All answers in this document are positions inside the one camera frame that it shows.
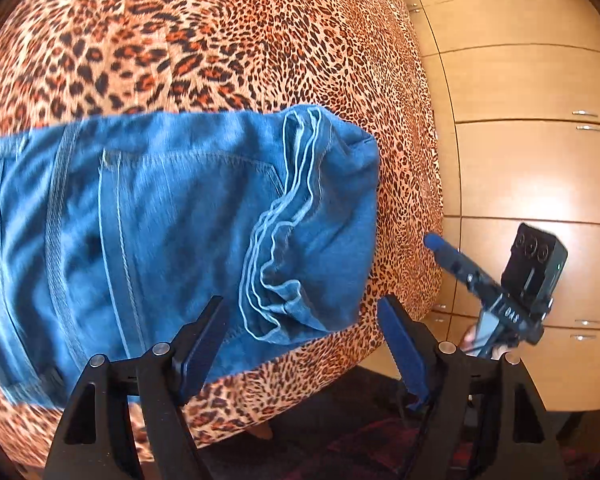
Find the person right hand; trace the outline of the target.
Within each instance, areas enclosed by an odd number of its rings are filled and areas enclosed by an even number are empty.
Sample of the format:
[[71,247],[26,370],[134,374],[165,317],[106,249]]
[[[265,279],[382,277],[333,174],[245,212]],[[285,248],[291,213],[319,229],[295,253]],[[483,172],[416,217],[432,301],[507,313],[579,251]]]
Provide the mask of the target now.
[[[478,344],[477,344],[477,325],[471,325],[468,327],[460,341],[460,350],[462,350],[468,356],[478,356]],[[509,352],[509,348],[505,344],[500,344],[494,347],[490,353],[491,360],[499,360],[501,356]]]

